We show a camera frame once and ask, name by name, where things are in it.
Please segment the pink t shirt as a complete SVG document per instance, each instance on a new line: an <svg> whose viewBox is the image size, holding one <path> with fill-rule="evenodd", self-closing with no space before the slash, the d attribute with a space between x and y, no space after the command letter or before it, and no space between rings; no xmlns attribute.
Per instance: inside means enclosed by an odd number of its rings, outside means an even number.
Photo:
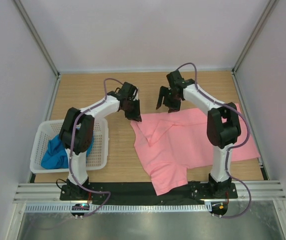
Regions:
<svg viewBox="0 0 286 240"><path fill-rule="evenodd" d="M149 113L131 121L134 148L156 195L186 185L187 170L210 166L214 149L207 138L207 117L198 108Z"/></svg>

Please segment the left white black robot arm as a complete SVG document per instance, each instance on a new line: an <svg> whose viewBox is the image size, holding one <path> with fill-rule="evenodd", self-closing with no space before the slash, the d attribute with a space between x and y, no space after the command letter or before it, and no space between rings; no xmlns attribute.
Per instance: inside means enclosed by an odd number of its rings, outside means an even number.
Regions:
<svg viewBox="0 0 286 240"><path fill-rule="evenodd" d="M128 120L141 122L138 88L124 82L114 91L107 91L102 100L77 109L70 108L62 124L59 139L68 155L68 178L61 188L61 200L83 200L92 190L86 170L86 152L93 142L94 124L106 116L124 111Z"/></svg>

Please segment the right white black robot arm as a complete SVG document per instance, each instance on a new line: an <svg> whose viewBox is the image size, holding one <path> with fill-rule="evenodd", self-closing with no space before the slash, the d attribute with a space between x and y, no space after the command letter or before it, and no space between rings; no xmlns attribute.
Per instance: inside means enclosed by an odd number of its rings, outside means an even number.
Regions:
<svg viewBox="0 0 286 240"><path fill-rule="evenodd" d="M230 190L232 178L227 174L231 154L228 149L241 135L241 125L234 103L224 103L205 92L193 79L185 80L178 70L166 75L168 87L161 86L156 108L164 105L169 113L178 112L181 101L196 105L207 116L206 134L214 146L213 166L209 173L208 193L222 198Z"/></svg>

